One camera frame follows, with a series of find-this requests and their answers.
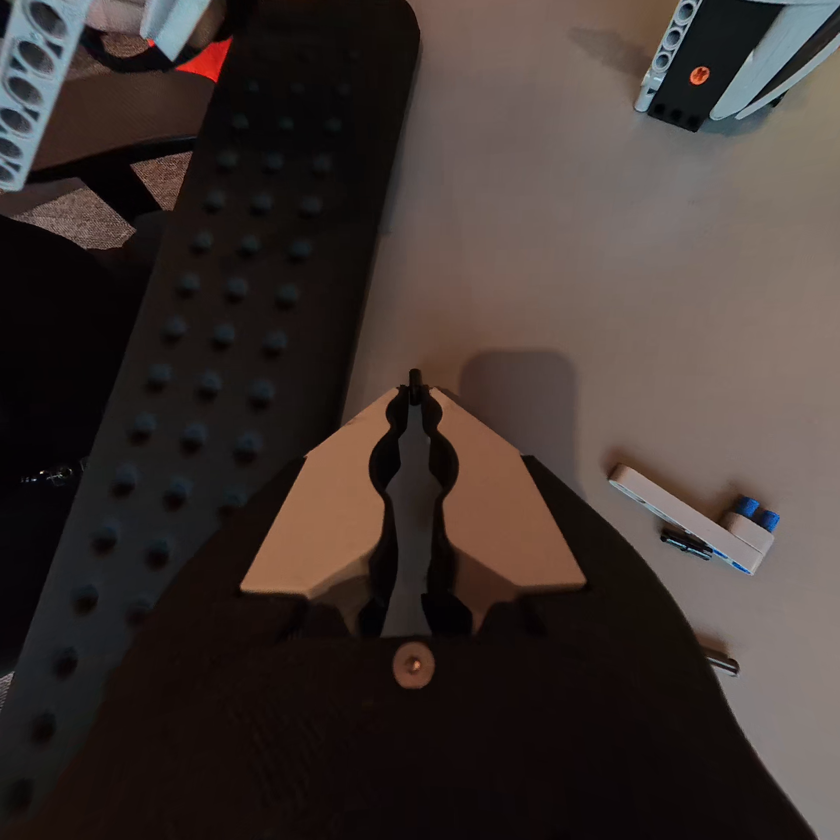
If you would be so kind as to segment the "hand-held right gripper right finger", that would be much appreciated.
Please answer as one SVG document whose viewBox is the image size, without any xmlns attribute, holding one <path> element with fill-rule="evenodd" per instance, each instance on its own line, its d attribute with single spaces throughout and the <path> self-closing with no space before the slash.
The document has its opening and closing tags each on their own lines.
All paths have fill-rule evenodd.
<svg viewBox="0 0 840 840">
<path fill-rule="evenodd" d="M 577 592 L 586 578 L 519 450 L 436 387 L 422 392 L 434 502 L 423 613 L 469 636 L 492 607 Z"/>
</svg>

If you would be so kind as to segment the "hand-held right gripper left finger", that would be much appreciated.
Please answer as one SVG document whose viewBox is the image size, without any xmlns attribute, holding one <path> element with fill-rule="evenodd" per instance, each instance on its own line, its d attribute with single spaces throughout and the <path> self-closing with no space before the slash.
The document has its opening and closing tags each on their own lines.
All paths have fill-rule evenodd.
<svg viewBox="0 0 840 840">
<path fill-rule="evenodd" d="M 396 582 L 393 505 L 410 390 L 399 385 L 305 456 L 240 583 L 335 607 L 354 634 L 380 636 Z"/>
</svg>

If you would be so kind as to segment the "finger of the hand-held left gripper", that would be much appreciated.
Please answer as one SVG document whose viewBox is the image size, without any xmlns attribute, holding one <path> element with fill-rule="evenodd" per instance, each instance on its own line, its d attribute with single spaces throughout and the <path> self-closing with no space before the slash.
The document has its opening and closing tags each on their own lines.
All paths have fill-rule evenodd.
<svg viewBox="0 0 840 840">
<path fill-rule="evenodd" d="M 140 36 L 168 60 L 174 60 L 210 5 L 211 1 L 147 1 L 143 4 Z"/>
</svg>

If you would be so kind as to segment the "long grey holed beam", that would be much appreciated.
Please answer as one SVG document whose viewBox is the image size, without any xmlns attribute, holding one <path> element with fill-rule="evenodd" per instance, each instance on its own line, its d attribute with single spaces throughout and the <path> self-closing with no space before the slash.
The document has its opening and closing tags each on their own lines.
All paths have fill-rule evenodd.
<svg viewBox="0 0 840 840">
<path fill-rule="evenodd" d="M 1 53 L 1 189 L 21 191 L 85 27 L 90 1 L 14 1 Z"/>
</svg>

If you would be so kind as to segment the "grey L-beam with blue pins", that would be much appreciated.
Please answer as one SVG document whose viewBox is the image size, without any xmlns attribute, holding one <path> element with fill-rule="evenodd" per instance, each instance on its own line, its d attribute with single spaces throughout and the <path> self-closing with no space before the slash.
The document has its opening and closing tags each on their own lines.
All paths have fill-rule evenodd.
<svg viewBox="0 0 840 840">
<path fill-rule="evenodd" d="M 627 465 L 616 465 L 608 477 L 612 487 L 654 514 L 664 528 L 678 529 L 711 546 L 711 560 L 754 575 L 774 544 L 780 515 L 758 500 L 741 496 L 713 521 L 651 479 Z"/>
</svg>

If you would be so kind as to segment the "grey desk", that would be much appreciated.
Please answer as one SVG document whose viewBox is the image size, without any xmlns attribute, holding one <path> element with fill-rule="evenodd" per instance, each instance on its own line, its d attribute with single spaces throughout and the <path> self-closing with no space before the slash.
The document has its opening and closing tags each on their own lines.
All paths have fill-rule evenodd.
<svg viewBox="0 0 840 840">
<path fill-rule="evenodd" d="M 345 416 L 412 367 L 640 552 L 759 755 L 838 838 L 838 54 L 688 133 L 634 110 L 675 2 L 411 2 L 421 61 Z M 630 466 L 754 575 L 661 542 Z"/>
</svg>

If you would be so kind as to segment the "black studded pad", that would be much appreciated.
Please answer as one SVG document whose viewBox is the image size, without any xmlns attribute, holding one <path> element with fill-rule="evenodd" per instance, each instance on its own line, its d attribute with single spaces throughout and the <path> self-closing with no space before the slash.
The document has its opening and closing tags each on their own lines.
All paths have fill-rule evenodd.
<svg viewBox="0 0 840 840">
<path fill-rule="evenodd" d="M 408 2 L 261 2 L 205 108 L 2 710 L 2 828 L 228 515 L 347 394 L 421 36 Z"/>
</svg>

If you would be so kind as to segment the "grey orange toy robot model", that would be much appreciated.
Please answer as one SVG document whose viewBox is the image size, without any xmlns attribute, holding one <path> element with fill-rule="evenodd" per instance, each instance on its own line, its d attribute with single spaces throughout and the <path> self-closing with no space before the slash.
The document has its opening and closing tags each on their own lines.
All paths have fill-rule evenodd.
<svg viewBox="0 0 840 840">
<path fill-rule="evenodd" d="M 636 112 L 697 132 L 777 105 L 839 47 L 838 1 L 681 1 Z"/>
</svg>

